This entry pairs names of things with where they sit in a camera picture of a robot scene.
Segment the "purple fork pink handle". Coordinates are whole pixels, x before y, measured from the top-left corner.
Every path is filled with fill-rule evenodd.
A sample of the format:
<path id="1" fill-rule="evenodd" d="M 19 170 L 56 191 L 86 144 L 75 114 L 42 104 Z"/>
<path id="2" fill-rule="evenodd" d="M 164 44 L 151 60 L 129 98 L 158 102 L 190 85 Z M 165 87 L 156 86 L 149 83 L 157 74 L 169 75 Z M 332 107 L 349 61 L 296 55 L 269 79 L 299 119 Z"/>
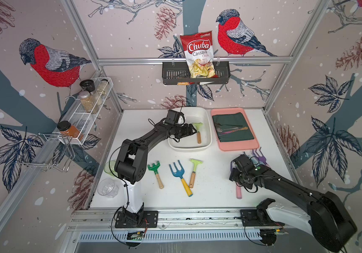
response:
<path id="1" fill-rule="evenodd" d="M 233 171 L 233 163 L 232 162 L 231 162 L 231 165 L 230 165 L 230 170 Z M 238 184 L 236 184 L 235 191 L 236 191 L 236 198 L 237 199 L 242 199 L 241 187 Z"/>

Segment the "light green rake wooden handle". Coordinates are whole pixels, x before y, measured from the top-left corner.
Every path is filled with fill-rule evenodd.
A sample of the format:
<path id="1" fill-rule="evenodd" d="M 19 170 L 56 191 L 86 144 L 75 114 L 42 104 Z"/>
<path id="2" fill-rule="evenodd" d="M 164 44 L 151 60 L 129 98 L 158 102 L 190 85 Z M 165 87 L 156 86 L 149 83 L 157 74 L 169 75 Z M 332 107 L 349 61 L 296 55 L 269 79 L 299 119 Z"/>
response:
<path id="1" fill-rule="evenodd" d="M 194 183 L 195 183 L 195 177 L 196 177 L 196 170 L 198 165 L 202 164 L 203 161 L 201 160 L 196 160 L 196 159 L 190 159 L 190 162 L 193 163 L 193 171 L 190 177 L 190 181 L 189 181 L 189 187 L 193 188 L 194 187 Z"/>

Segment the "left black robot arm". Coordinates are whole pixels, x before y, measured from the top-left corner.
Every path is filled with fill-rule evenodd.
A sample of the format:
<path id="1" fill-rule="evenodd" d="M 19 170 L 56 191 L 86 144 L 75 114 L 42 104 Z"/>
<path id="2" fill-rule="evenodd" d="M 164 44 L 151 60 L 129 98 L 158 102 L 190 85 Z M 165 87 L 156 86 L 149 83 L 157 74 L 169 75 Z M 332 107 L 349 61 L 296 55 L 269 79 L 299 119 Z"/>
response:
<path id="1" fill-rule="evenodd" d="M 123 141 L 115 163 L 115 171 L 120 180 L 125 182 L 125 210 L 136 214 L 143 210 L 141 190 L 138 182 L 147 170 L 148 153 L 160 142 L 172 137 L 176 141 L 192 136 L 197 129 L 191 123 L 167 124 L 159 122 L 154 128 L 135 140 Z"/>

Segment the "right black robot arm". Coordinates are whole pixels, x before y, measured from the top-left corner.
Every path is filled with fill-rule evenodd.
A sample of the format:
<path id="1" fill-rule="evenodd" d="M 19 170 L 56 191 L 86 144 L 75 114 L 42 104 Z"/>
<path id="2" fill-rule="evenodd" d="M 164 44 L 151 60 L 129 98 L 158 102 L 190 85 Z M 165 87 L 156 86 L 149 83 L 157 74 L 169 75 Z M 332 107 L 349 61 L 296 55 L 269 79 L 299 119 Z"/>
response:
<path id="1" fill-rule="evenodd" d="M 254 193 L 253 187 L 270 190 L 294 204 L 284 207 L 266 198 L 255 208 L 242 209 L 244 226 L 288 224 L 312 235 L 330 252 L 338 253 L 357 232 L 357 226 L 340 198 L 294 183 L 263 164 L 255 164 L 242 154 L 231 161 L 229 180 Z"/>

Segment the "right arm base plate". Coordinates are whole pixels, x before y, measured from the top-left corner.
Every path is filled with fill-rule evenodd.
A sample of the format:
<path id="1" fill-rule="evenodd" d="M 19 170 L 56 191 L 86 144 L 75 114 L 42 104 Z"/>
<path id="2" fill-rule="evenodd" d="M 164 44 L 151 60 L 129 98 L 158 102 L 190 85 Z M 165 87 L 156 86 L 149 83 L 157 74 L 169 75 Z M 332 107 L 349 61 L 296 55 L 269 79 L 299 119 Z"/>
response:
<path id="1" fill-rule="evenodd" d="M 285 225 L 284 223 L 273 221 L 266 211 L 258 209 L 241 209 L 240 218 L 245 227 L 283 227 Z"/>

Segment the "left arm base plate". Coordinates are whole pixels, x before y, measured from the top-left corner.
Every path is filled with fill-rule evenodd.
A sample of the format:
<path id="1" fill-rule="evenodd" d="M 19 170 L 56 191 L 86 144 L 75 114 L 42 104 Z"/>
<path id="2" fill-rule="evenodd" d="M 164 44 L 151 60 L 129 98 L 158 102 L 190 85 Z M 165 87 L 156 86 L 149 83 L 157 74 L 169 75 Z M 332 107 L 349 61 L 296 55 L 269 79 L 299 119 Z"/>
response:
<path id="1" fill-rule="evenodd" d="M 156 228 L 158 211 L 140 211 L 131 213 L 119 211 L 114 218 L 115 228 Z"/>

